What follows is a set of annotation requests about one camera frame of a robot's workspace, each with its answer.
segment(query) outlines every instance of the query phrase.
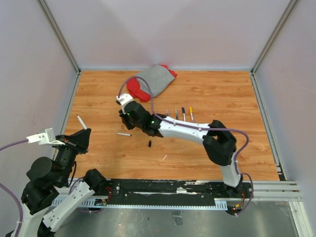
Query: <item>black wire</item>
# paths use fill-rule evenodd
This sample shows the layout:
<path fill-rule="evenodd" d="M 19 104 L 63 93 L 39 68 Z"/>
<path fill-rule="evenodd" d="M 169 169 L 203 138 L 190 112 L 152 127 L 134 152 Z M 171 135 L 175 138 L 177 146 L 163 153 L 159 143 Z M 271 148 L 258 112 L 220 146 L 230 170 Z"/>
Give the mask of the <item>black wire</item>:
<path fill-rule="evenodd" d="M 75 168 L 74 168 L 74 172 L 73 172 L 73 175 L 72 175 L 72 177 L 71 177 L 70 183 L 66 186 L 67 188 L 69 188 L 69 187 L 70 187 L 70 185 L 72 184 L 73 179 L 74 179 L 74 176 L 75 176 L 75 173 L 76 173 L 76 170 L 77 170 L 77 162 L 75 161 Z"/>

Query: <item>blue marker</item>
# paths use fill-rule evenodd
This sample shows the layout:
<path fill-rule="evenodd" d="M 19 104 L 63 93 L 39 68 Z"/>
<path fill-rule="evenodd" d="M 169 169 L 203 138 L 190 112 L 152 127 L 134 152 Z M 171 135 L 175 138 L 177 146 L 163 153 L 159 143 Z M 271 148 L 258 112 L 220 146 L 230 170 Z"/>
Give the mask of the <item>blue marker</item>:
<path fill-rule="evenodd" d="M 186 121 L 186 111 L 184 110 L 184 107 L 182 107 L 182 114 L 183 114 L 183 121 Z"/>

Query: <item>white marker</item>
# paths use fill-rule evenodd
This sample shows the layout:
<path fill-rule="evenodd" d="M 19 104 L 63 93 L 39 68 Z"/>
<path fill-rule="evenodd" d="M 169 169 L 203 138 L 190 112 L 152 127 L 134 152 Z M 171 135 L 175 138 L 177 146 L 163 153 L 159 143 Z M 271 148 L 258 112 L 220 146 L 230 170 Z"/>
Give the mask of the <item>white marker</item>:
<path fill-rule="evenodd" d="M 122 135 L 122 136 L 128 136 L 130 137 L 132 134 L 128 134 L 128 133 L 122 133 L 122 132 L 117 132 L 118 135 Z"/>
<path fill-rule="evenodd" d="M 83 126 L 84 130 L 86 130 L 87 126 L 84 124 L 84 122 L 82 121 L 82 119 L 80 118 L 79 115 L 77 115 L 77 118 L 78 118 L 79 122 L 81 123 L 81 125 Z"/>

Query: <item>gray floor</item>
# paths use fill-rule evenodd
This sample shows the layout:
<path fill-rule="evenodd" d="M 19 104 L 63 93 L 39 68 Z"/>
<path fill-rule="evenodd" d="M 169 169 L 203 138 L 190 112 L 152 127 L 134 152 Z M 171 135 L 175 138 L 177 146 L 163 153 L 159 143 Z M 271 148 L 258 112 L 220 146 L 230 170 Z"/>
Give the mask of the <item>gray floor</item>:
<path fill-rule="evenodd" d="M 57 237 L 297 237 L 287 202 L 253 202 L 239 217 L 225 211 L 105 209 L 73 213 Z"/>

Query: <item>gray cloth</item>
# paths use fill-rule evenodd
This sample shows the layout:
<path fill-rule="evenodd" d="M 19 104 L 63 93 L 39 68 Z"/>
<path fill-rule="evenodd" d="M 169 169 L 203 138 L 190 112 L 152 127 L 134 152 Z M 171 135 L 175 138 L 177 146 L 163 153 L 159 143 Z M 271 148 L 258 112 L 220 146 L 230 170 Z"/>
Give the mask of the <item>gray cloth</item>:
<path fill-rule="evenodd" d="M 154 97 L 162 93 L 175 78 L 168 69 L 160 65 L 145 69 L 136 75 L 148 82 Z M 140 89 L 150 94 L 146 84 L 140 79 L 137 79 L 137 81 L 140 83 Z"/>

